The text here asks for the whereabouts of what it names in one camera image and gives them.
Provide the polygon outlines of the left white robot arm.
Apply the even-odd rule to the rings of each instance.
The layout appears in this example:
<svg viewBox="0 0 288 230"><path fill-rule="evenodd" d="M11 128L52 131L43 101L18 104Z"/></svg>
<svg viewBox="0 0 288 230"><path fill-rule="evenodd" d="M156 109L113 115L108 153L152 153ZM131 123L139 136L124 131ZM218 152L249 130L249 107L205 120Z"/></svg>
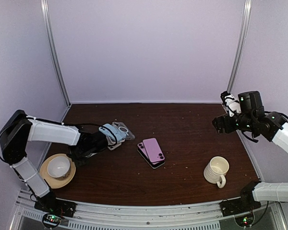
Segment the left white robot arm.
<svg viewBox="0 0 288 230"><path fill-rule="evenodd" d="M81 127L31 117L17 110L0 131L0 160L16 172L49 213L60 207L53 189L67 185L78 166L110 147L111 139L117 140L105 134L105 126L99 126L95 133ZM38 170L26 153L26 145L31 141L65 144L69 146L69 153L46 159Z"/></svg>

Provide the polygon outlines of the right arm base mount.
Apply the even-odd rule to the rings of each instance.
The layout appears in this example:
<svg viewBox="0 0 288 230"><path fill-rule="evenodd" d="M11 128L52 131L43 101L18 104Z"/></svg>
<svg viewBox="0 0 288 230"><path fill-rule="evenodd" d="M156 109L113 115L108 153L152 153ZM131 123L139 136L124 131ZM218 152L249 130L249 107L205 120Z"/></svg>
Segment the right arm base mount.
<svg viewBox="0 0 288 230"><path fill-rule="evenodd" d="M223 200L219 203L223 217L233 216L239 227L251 227L255 223L254 210L261 207L260 202L244 205L240 198Z"/></svg>

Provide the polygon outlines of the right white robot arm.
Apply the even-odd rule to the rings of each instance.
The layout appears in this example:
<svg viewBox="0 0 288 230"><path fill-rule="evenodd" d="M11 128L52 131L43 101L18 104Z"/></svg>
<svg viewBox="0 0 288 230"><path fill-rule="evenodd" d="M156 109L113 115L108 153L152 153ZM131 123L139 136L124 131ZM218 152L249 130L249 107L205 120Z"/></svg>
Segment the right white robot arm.
<svg viewBox="0 0 288 230"><path fill-rule="evenodd" d="M258 136L263 136L288 154L288 116L276 111L266 111L258 91L243 92L237 97L224 91L220 98L226 114L212 121L219 134L237 130L243 135L249 132L251 136L247 139L254 143L258 142ZM245 212L255 202L261 201L288 202L288 182L250 182L241 190L236 206Z"/></svg>

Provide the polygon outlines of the clear magsafe phone case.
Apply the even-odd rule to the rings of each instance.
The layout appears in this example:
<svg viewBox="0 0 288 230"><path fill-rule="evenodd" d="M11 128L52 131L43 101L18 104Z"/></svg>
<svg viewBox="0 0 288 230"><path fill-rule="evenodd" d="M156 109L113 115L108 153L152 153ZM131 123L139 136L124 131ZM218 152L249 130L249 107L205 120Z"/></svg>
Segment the clear magsafe phone case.
<svg viewBox="0 0 288 230"><path fill-rule="evenodd" d="M113 122L112 125L118 130L120 135L125 140L135 139L135 135L131 132L131 130L123 122Z"/></svg>

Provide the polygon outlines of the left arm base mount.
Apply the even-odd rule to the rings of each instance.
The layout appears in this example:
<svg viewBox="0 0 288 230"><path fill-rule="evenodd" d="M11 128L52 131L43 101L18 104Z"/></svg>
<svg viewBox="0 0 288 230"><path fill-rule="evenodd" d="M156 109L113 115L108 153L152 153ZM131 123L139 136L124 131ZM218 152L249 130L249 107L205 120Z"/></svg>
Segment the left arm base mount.
<svg viewBox="0 0 288 230"><path fill-rule="evenodd" d="M54 207L46 207L39 201L35 202L34 208L45 212L42 216L42 224L48 229L53 229L62 224L67 224L68 219L74 216L76 203L71 201L56 200Z"/></svg>

